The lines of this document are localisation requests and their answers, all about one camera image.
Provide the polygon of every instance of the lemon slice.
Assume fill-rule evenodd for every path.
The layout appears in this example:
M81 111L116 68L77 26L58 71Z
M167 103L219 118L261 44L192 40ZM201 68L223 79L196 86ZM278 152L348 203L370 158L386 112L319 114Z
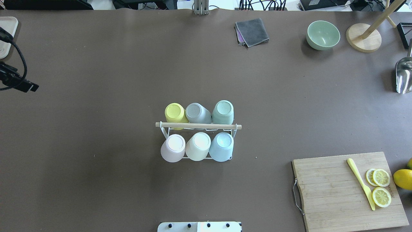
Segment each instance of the lemon slice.
M371 168L366 172L366 180L368 181L368 183L370 183L371 185L377 187L378 185L375 184L375 182L373 181L373 171L375 171L376 169Z
M382 187L376 187L372 192L372 198L375 204L379 207L385 208L391 204L391 194Z
M383 169L376 169L375 171L373 171L372 179L373 182L375 182L375 184L380 187L386 187L391 182L389 174Z

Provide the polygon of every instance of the cup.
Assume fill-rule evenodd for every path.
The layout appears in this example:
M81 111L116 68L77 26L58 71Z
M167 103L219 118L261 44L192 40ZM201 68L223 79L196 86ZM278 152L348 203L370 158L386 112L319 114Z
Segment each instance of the cup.
M199 103L192 103L186 107L186 117L190 123L212 123L212 114Z
M212 113L212 121L214 124L232 124L234 118L233 105L222 100L216 103Z
M170 135L160 148L160 154L167 162L175 163L185 155L186 142L181 135Z
M166 106L164 110L166 121L168 123L189 123L186 118L185 109L178 103L171 103ZM181 130L183 128L173 128L174 130Z
M211 140L209 135L198 132L186 144L186 155L193 161L201 161L209 152Z
M231 158L232 153L233 137L226 132L217 134L210 145L210 156L218 162L225 162Z
M306 41L316 50L327 50L340 40L339 30L330 22L315 21L308 27Z

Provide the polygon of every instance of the yellow cup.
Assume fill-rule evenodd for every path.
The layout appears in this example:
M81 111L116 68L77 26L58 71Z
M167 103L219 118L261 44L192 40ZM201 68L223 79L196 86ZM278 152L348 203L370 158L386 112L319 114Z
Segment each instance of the yellow cup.
M166 116L166 121L168 123L189 123L186 118L185 109L178 103L171 103L166 106L164 110L164 115Z

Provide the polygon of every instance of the mint green cup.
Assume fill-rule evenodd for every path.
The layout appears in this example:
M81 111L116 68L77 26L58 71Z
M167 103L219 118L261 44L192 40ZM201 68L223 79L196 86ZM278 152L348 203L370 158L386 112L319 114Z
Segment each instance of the mint green cup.
M340 34L333 24L320 20L309 25L306 40L316 50L327 50L339 42Z

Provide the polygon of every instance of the black cable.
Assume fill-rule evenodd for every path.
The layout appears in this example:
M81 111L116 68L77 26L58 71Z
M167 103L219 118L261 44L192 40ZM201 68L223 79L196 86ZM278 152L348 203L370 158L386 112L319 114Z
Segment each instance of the black cable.
M17 52L20 55L21 61L23 62L24 73L23 73L23 76L21 77L19 83L17 83L15 86L1 88L0 91L9 90L9 89L12 89L12 88L15 88L15 87L19 86L24 81L24 79L26 78L26 75L27 75L27 65L26 65L26 60L24 59L23 54L21 53L19 47L17 46L17 44L15 42L11 41L10 43L16 48Z
M253 6L252 6L252 2L251 2L252 0L248 0L248 1L249 1L249 8L248 9L252 8L252 10L254 10Z
M252 4L256 4L256 3L262 3L263 4L263 2L271 2L271 1L273 1L273 0L261 0L259 2L253 2Z
M270 10L270 6L272 5L272 3L275 3L276 5L278 5L278 3L275 0L271 0L271 2L269 4L267 4L267 6L264 10L266 10L267 8L269 8L269 10Z
M383 10L385 9L385 5L383 4L382 1L379 1L379 0L372 0L372 1L374 1L374 2L376 2L378 5L380 5Z
M330 0L330 2L333 3L333 4L335 4L337 7L347 7L347 6L349 6L350 4L352 4L352 3L349 3L349 4L346 4L346 5L344 5L344 6L341 6L341 5L336 4L333 0Z
M368 6L370 7L370 11L373 11L373 3L372 3L372 2L368 2Z
M283 5L283 2L281 1L281 0L279 0L279 6L277 7L277 9L276 10L280 10L281 9L281 7L282 7L282 5Z
M194 5L194 3L193 3L193 5ZM147 5L146 5L147 6ZM157 5L156 5L157 6ZM159 8L151 8L151 7L149 7L149 6L147 6L149 9L159 9Z
M258 2L254 2L254 3L249 3L250 5L252 5L252 4L255 4L255 3L260 3L260 4L262 4L262 9L264 10L265 9L265 6L263 5L263 2L264 2L265 0L259 0Z

